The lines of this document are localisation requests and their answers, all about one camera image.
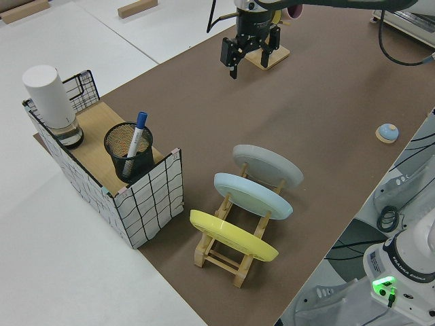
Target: marker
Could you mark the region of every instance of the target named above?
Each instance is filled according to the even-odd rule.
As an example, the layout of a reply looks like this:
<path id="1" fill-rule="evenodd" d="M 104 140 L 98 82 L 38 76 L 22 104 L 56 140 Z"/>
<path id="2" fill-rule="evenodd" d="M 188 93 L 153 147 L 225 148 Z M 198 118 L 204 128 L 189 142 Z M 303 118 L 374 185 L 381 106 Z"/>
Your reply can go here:
<path id="1" fill-rule="evenodd" d="M 148 114 L 145 112 L 139 112 L 137 115 L 137 122 L 135 133 L 133 134 L 133 139 L 131 140 L 130 147 L 128 148 L 127 158 L 132 158 L 137 153 L 137 148 L 139 147 L 139 143 L 141 141 L 143 129 L 145 129 L 145 122 L 147 121 Z M 126 161 L 124 165 L 124 170 L 122 171 L 122 175 L 125 178 L 129 178 L 131 174 L 131 169 L 133 167 L 133 161 Z"/>

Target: brown table surface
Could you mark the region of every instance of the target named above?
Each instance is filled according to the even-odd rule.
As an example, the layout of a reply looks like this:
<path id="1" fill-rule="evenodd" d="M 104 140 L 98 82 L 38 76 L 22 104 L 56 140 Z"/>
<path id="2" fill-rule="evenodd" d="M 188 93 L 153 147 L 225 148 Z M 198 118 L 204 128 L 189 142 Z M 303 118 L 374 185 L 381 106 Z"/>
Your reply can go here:
<path id="1" fill-rule="evenodd" d="M 182 148 L 185 211 L 140 251 L 207 324 L 273 325 L 434 106 L 435 65 L 388 61 L 370 14 L 305 6 L 282 30 L 290 57 L 269 71 L 244 60 L 237 80 L 220 62 L 229 29 L 103 96 L 127 121 L 147 111 L 162 153 Z M 402 60 L 431 53 L 392 29 L 384 39 Z M 375 136 L 386 122 L 400 129 L 392 145 Z M 220 205 L 213 176 L 238 173 L 238 144 L 275 151 L 305 176 L 282 193 L 293 215 L 264 235 L 280 254 L 255 261 L 241 289 L 215 265 L 194 266 L 201 234 L 188 221 L 190 209 L 213 214 Z M 228 220 L 248 230 L 258 221 L 237 208 Z"/>

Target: storage box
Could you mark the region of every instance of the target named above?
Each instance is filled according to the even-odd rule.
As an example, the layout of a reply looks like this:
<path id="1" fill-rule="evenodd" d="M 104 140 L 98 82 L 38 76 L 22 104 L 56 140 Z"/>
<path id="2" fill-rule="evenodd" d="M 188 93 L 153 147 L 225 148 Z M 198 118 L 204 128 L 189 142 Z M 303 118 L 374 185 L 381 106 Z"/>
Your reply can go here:
<path id="1" fill-rule="evenodd" d="M 64 81 L 64 86 L 84 131 L 77 149 L 68 150 L 54 138 L 31 99 L 23 105 L 72 186 L 136 249 L 183 211 L 181 149 L 164 157 L 153 148 L 155 167 L 140 180 L 123 183 L 103 145 L 105 133 L 123 120 L 100 101 L 90 71 Z"/>

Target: yellow plate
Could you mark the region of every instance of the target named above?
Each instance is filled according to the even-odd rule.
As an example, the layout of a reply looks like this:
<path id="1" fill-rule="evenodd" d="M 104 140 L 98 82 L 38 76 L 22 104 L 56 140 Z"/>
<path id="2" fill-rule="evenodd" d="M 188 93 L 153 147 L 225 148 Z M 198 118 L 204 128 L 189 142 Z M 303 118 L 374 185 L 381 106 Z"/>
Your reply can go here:
<path id="1" fill-rule="evenodd" d="M 272 261 L 278 256 L 278 251 L 268 243 L 213 215 L 192 209 L 190 223 L 217 241 L 258 260 Z"/>

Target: pen holder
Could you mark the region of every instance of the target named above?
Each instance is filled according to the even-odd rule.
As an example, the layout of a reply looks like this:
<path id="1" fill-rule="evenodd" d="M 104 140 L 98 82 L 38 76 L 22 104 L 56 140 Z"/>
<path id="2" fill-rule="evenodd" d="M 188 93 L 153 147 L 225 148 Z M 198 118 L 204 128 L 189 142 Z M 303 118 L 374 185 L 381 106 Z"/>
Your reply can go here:
<path id="1" fill-rule="evenodd" d="M 104 147 L 115 166 L 116 175 L 125 183 L 132 183 L 154 167 L 152 134 L 144 128 L 135 156 L 127 158 L 136 123 L 123 122 L 111 128 L 104 137 Z"/>

